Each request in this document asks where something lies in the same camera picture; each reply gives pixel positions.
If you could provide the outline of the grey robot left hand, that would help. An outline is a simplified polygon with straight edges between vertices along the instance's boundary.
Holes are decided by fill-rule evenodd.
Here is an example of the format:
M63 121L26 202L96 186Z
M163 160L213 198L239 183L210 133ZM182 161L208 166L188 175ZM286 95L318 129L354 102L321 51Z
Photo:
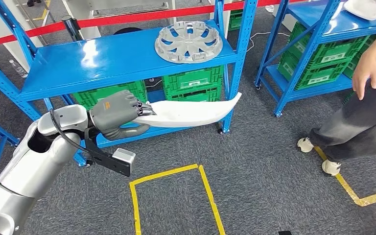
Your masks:
M112 94L93 106L90 117L93 125L108 140L114 141L143 134L148 124L122 128L139 116L155 115L149 104L139 101L129 90Z

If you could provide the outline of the person's right hand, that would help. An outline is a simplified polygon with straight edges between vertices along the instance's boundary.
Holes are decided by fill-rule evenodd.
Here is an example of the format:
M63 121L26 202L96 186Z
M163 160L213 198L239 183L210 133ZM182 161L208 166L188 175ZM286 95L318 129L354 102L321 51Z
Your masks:
M364 98L366 83L376 89L376 49L369 48L362 55L352 76L352 89L359 100Z

